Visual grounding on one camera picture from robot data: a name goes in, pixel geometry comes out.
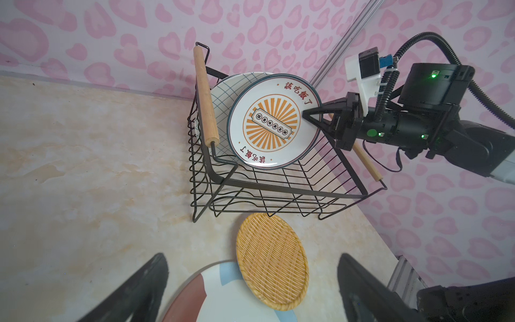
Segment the decorative plate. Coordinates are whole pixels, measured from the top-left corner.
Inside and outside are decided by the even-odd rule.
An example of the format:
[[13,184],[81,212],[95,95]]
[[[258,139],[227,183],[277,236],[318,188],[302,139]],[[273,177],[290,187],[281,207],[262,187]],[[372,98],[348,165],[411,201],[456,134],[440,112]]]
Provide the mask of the decorative plate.
[[227,138],[240,160],[260,169],[285,167],[302,158],[320,130],[302,111],[321,105],[313,87],[289,74],[266,76],[239,95],[227,120]]
[[[224,78],[211,90],[211,99],[213,100],[213,108],[215,110],[216,123],[218,125],[218,134],[220,136],[220,144],[217,147],[218,155],[231,155],[229,141],[227,141],[227,115],[231,110],[234,101],[241,92],[255,81],[272,73],[252,72],[244,74],[236,74]],[[199,136],[198,122],[195,122],[195,134]]]
[[236,262],[197,275],[168,308],[163,322],[297,322],[293,310],[275,311],[247,287]]

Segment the plate rim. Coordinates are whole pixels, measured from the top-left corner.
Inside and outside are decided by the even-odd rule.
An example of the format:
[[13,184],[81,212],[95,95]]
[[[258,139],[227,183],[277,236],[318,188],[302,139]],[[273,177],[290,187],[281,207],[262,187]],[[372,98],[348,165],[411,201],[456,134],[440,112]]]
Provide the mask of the plate rim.
[[227,76],[226,78],[224,79],[221,79],[218,83],[216,83],[215,86],[213,86],[213,88],[211,88],[209,90],[209,92],[211,92],[212,90],[214,90],[218,85],[222,84],[223,81],[226,81],[226,80],[229,80],[229,78],[233,78],[233,77],[236,77],[236,76],[241,76],[241,75],[248,75],[248,74],[253,74],[253,73],[260,73],[260,74],[269,74],[269,75],[266,75],[265,77],[268,77],[268,76],[272,76],[272,75],[276,75],[276,74],[273,74],[271,72],[246,72],[246,73],[239,73],[239,74],[233,74],[233,75],[229,75]]
[[254,86],[256,86],[257,84],[263,82],[263,81],[266,81],[266,80],[269,80],[269,79],[272,79],[272,78],[278,78],[278,77],[287,77],[287,78],[292,78],[292,79],[295,79],[301,83],[303,83],[304,85],[306,85],[313,93],[315,93],[315,96],[316,96],[316,99],[317,99],[317,103],[318,103],[318,106],[320,107],[322,105],[322,100],[320,99],[320,96],[318,95],[318,92],[315,90],[315,88],[307,82],[307,80],[297,76],[297,75],[293,75],[293,74],[273,74],[273,75],[268,75],[268,76],[265,76],[261,79],[258,79],[257,81],[255,81],[254,83],[252,83],[251,85],[249,85],[247,88],[245,88],[241,94],[238,96],[238,98],[234,101],[234,104],[232,105],[231,107],[231,110],[229,111],[229,115],[227,116],[227,130],[226,130],[226,133],[227,133],[227,141],[229,141],[229,147],[231,148],[232,152],[234,153],[234,155],[240,159],[244,164],[252,167],[252,168],[256,168],[256,169],[261,169],[261,170],[277,170],[277,169],[281,169],[281,168],[284,168],[284,167],[287,167],[291,164],[293,164],[294,162],[304,158],[310,151],[311,149],[313,149],[313,147],[315,146],[316,144],[316,141],[317,141],[317,138],[320,136],[320,129],[317,128],[317,131],[316,131],[316,134],[315,134],[315,137],[313,138],[311,144],[308,146],[308,148],[306,149],[306,151],[304,153],[302,153],[299,157],[295,158],[294,160],[288,162],[288,163],[285,163],[285,164],[282,164],[282,165],[279,165],[279,166],[274,166],[274,167],[259,167],[259,166],[255,166],[255,165],[251,165],[249,163],[246,162],[246,160],[244,160],[243,158],[241,158],[239,156],[239,154],[234,150],[234,147],[232,145],[232,141],[231,141],[231,134],[229,132],[229,125],[231,124],[231,118],[232,118],[232,113],[234,111],[234,108],[236,107],[236,105],[238,104],[238,102],[240,101],[240,99],[245,95],[245,93],[247,93],[250,89],[252,89]]

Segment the metal rod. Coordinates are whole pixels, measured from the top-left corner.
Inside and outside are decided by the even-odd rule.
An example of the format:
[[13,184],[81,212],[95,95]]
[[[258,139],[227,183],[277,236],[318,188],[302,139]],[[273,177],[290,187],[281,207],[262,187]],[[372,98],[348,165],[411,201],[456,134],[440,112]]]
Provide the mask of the metal rod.
[[359,16],[357,16],[356,21],[354,21],[350,26],[349,30],[345,33],[345,36],[336,45],[334,50],[322,64],[322,67],[311,79],[310,83],[315,89],[318,89],[327,74],[329,74],[336,63],[343,57],[345,51],[349,48],[354,38],[356,38],[361,29],[363,29],[374,13],[381,7],[383,1],[384,0],[370,0],[365,8],[363,8]]
[[[302,166],[302,163],[300,163],[300,161],[298,161],[298,163],[299,163],[300,168],[302,169],[302,172],[304,173],[304,176],[306,177],[306,181],[310,184],[310,189],[313,191],[314,190],[313,186],[311,185],[310,180],[307,178],[306,171],[304,171],[304,167]],[[318,202],[317,196],[315,196],[315,200],[317,201],[318,207],[320,208],[320,213],[322,213],[322,207],[320,206],[320,203]]]

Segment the white plate with grid pattern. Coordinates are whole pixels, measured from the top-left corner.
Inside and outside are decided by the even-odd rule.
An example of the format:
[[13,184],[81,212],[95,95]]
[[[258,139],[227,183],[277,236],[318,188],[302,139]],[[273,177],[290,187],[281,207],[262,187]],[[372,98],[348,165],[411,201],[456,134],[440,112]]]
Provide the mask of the white plate with grid pattern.
[[[227,141],[227,116],[238,98],[238,96],[257,80],[272,75],[273,73],[251,72],[236,74],[224,78],[211,90],[211,99],[215,110],[216,124],[218,126],[218,136],[220,144],[217,146],[217,155],[233,155]],[[199,136],[198,122],[195,122],[195,135]]]

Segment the round wicker mat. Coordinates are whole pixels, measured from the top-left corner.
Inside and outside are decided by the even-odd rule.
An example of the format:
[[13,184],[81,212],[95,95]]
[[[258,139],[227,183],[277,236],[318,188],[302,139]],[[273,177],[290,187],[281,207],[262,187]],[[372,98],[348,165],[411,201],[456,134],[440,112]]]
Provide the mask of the round wicker mat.
[[288,311],[302,302],[310,272],[304,247],[278,216],[251,214],[239,228],[236,254],[243,279],[264,304]]

